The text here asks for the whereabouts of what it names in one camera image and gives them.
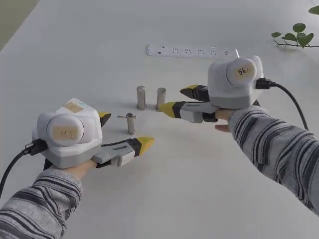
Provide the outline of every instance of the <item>person's arm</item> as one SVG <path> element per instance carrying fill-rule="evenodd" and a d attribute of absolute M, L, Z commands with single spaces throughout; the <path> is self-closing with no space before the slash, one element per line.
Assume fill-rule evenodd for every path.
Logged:
<path fill-rule="evenodd" d="M 59 239 L 82 198 L 81 179 L 96 163 L 43 171 L 35 183 L 15 193 L 0 210 L 0 238 Z"/>
<path fill-rule="evenodd" d="M 231 132 L 239 147 L 270 179 L 287 187 L 319 216 L 319 141 L 305 129 L 271 118 L 262 108 L 216 113 L 228 125 L 216 125 Z"/>

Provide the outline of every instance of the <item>white motor housing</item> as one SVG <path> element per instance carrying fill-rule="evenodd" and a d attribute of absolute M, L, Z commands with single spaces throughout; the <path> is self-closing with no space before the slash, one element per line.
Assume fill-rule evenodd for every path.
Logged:
<path fill-rule="evenodd" d="M 101 150 L 102 129 L 98 112 L 78 99 L 71 99 L 54 113 L 38 117 L 32 139 L 46 141 L 42 152 L 58 168 L 79 165 Z"/>
<path fill-rule="evenodd" d="M 251 106 L 261 93 L 255 89 L 256 80 L 263 76 L 263 67 L 258 56 L 211 64 L 208 69 L 211 104 L 225 109 Z"/>

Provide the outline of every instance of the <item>white table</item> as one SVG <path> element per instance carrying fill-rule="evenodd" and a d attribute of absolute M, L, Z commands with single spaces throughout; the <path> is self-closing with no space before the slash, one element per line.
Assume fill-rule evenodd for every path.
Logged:
<path fill-rule="evenodd" d="M 150 151 L 122 168 L 93 170 L 68 221 L 67 239 L 312 239 L 319 220 L 286 189 L 263 177 L 231 135 L 213 124 L 190 124 L 154 111 L 158 87 L 167 101 L 206 84 L 210 60 L 147 57 L 148 43 L 217 45 L 259 55 L 267 77 L 296 96 L 310 128 L 319 133 L 318 49 L 285 50 L 270 34 L 298 21 L 319 33 L 308 0 L 42 0 L 0 53 L 0 175 L 31 140 L 38 115 L 72 97 L 113 114 L 105 142 L 156 138 Z M 148 110 L 136 109 L 136 86 L 147 88 Z M 264 92 L 268 111 L 301 126 L 290 99 Z M 3 204 L 30 185 L 43 157 L 25 156 L 12 170 Z"/>

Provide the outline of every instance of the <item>electrical outlet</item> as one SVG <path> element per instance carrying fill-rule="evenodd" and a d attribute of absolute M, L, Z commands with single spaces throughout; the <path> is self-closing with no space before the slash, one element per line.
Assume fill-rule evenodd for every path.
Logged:
<path fill-rule="evenodd" d="M 180 45 L 156 45 L 150 44 L 147 48 L 148 56 L 164 57 L 185 57 L 185 58 L 209 58 L 217 59 L 220 57 L 236 58 L 236 49 L 229 50 L 216 46 L 193 47 Z"/>

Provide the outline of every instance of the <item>metal cylinder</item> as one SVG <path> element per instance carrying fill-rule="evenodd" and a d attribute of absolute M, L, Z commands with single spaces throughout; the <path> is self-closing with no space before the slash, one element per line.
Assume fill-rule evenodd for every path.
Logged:
<path fill-rule="evenodd" d="M 135 128 L 134 128 L 134 116 L 131 113 L 126 114 L 126 120 L 128 122 L 128 134 L 133 135 L 135 134 Z"/>
<path fill-rule="evenodd" d="M 166 96 L 166 89 L 163 87 L 158 88 L 158 102 L 156 104 L 156 110 L 160 112 L 159 105 L 165 104 L 165 96 Z"/>
<path fill-rule="evenodd" d="M 144 86 L 138 86 L 136 88 L 138 93 L 138 109 L 140 111 L 143 111 L 146 109 L 146 100 L 145 100 L 145 87 Z"/>

